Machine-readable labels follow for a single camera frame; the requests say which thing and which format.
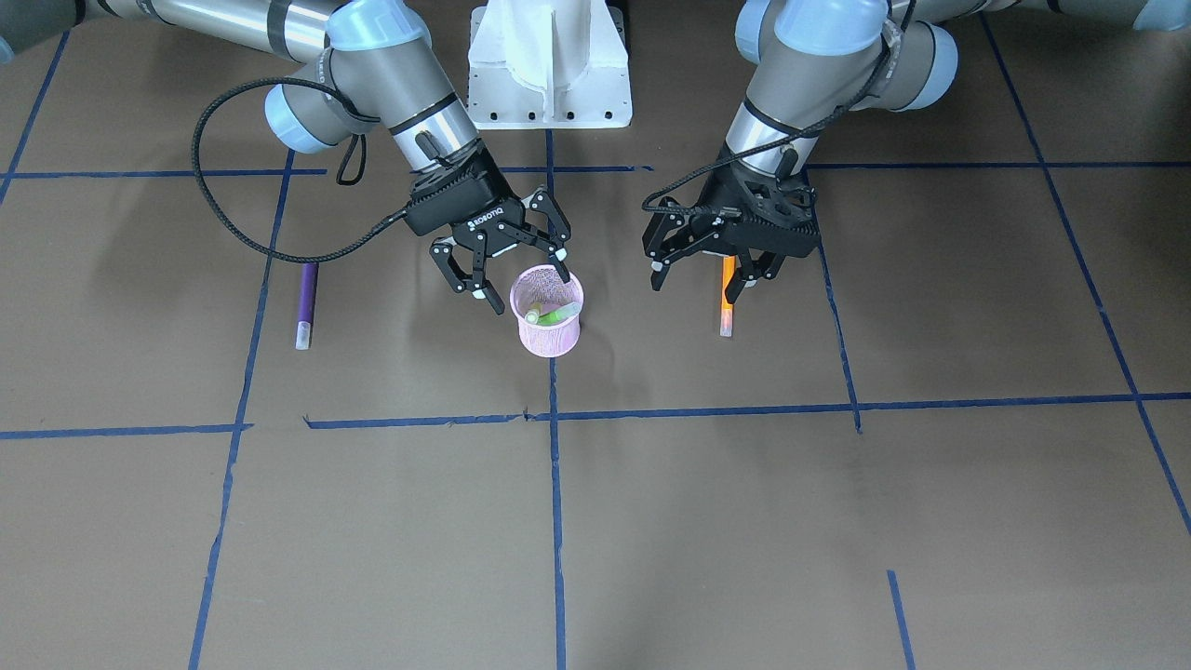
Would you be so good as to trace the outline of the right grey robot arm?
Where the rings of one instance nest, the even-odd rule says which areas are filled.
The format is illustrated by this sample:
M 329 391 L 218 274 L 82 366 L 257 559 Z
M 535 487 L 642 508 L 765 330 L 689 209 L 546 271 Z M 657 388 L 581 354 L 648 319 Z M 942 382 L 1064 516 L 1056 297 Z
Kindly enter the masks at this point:
M 449 228 L 430 246 L 453 292 L 469 293 L 501 314 L 488 259 L 536 248 L 563 283 L 569 221 L 544 188 L 518 196 L 490 155 L 459 92 L 434 54 L 420 14 L 401 1 L 5 1 L 4 62 L 95 17 L 149 19 L 214 35 L 292 60 L 291 76 L 261 79 L 233 95 L 266 88 L 266 119 L 281 143 L 318 154 L 349 140 L 367 148 L 388 131 L 411 170 L 409 202 L 378 223 L 414 234 Z

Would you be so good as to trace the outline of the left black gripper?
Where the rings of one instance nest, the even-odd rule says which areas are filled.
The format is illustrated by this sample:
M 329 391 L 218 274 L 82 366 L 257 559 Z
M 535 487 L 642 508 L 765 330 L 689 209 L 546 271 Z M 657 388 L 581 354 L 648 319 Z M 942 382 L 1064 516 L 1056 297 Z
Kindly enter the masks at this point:
M 736 255 L 728 288 L 732 305 L 761 278 L 774 278 L 785 256 L 804 258 L 819 246 L 817 198 L 803 171 L 769 177 L 746 164 L 722 165 L 703 183 L 694 208 L 661 200 L 642 234 L 650 284 L 660 292 L 674 263 L 701 251 Z M 748 251 L 762 251 L 753 258 Z

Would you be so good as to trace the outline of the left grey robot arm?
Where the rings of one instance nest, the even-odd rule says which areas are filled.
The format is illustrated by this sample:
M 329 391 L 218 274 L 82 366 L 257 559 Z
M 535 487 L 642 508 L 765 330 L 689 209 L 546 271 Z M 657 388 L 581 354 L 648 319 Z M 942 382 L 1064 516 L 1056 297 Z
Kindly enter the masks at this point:
M 676 180 L 703 179 L 685 207 L 666 186 L 642 208 L 651 289 L 696 253 L 732 261 L 727 302 L 782 262 L 819 248 L 817 192 L 805 165 L 827 127 L 852 111 L 924 109 L 958 75 L 944 21 L 1011 8 L 1009 1 L 749 1 L 735 27 L 756 67 L 718 157 Z

